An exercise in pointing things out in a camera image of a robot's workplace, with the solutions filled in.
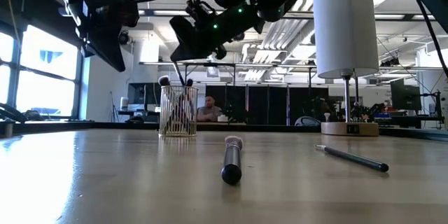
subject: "gray shirt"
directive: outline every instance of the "gray shirt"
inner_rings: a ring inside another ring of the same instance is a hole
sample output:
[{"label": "gray shirt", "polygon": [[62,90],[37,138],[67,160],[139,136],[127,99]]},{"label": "gray shirt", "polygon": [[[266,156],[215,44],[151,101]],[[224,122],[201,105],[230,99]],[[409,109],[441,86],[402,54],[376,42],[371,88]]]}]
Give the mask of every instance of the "gray shirt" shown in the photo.
[{"label": "gray shirt", "polygon": [[211,108],[207,108],[206,106],[200,107],[199,110],[197,111],[198,115],[209,115],[209,114],[213,114],[213,121],[217,121],[218,120],[218,116],[221,116],[223,114],[223,112],[221,112],[221,109],[218,108],[217,106],[213,106]]}]

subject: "computer monitor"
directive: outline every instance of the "computer monitor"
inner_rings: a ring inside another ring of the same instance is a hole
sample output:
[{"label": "computer monitor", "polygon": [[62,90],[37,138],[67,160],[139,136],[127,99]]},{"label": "computer monitor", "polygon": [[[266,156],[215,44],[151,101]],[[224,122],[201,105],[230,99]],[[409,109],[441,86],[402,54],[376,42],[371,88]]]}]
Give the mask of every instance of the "computer monitor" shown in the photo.
[{"label": "computer monitor", "polygon": [[148,104],[160,104],[161,88],[158,83],[130,83],[127,90],[127,97],[130,104],[145,103],[145,85],[146,101]]},{"label": "computer monitor", "polygon": [[391,82],[392,106],[394,109],[420,111],[420,87],[405,85],[404,80]]}]

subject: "brush bristles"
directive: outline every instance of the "brush bristles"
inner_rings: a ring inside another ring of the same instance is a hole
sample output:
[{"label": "brush bristles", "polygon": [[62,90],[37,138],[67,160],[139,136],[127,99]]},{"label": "brush bristles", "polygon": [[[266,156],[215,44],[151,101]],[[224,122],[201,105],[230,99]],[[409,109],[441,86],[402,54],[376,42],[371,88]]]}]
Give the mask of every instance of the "brush bristles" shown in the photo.
[{"label": "brush bristles", "polygon": [[243,139],[238,136],[228,136],[225,138],[225,147],[236,145],[240,150],[243,149]]}]

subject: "window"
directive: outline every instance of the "window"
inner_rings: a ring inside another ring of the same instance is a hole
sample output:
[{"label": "window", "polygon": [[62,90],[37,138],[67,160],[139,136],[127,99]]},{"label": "window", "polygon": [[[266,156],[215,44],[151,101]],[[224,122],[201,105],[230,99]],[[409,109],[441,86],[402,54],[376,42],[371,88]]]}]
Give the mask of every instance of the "window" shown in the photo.
[{"label": "window", "polygon": [[10,62],[13,58],[14,38],[0,33],[0,59]]},{"label": "window", "polygon": [[31,25],[23,33],[20,64],[71,80],[76,77],[78,49]]},{"label": "window", "polygon": [[17,90],[17,110],[38,111],[42,116],[71,116],[75,84],[21,71]]},{"label": "window", "polygon": [[0,103],[6,103],[8,100],[10,68],[0,66]]}]

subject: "window frame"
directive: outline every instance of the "window frame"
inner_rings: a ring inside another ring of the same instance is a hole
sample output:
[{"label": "window frame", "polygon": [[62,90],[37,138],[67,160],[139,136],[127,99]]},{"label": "window frame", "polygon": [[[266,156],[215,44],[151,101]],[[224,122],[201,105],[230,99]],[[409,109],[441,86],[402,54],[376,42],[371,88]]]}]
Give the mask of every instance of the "window frame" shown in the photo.
[{"label": "window frame", "polygon": [[[9,26],[6,23],[0,22],[0,32],[3,34],[6,34],[6,35],[12,36],[14,39],[12,60],[10,62],[3,63],[3,65],[10,68],[8,99],[6,102],[7,105],[16,108],[20,71],[30,71],[34,74],[38,74],[38,75],[42,75],[42,76],[46,76],[46,77],[50,77],[50,78],[56,78],[58,80],[71,81],[75,85],[75,91],[73,94],[74,95],[73,108],[71,111],[71,115],[70,116],[51,115],[50,116],[51,118],[49,118],[48,115],[41,115],[44,119],[79,119],[79,104],[80,104],[80,100],[81,100],[81,84],[82,84],[81,76],[83,73],[83,56],[81,55],[80,50],[78,50],[77,59],[76,59],[75,79],[71,80],[70,78],[65,78],[65,77],[59,76],[57,74],[48,73],[45,71],[41,71],[41,70],[37,70],[37,69],[33,69],[33,68],[29,68],[29,67],[20,65],[22,48],[21,48],[21,45],[19,45],[17,36],[15,35],[14,28],[12,28],[11,26]],[[20,41],[23,41],[24,31],[21,29],[17,29],[17,32],[18,32]]]}]

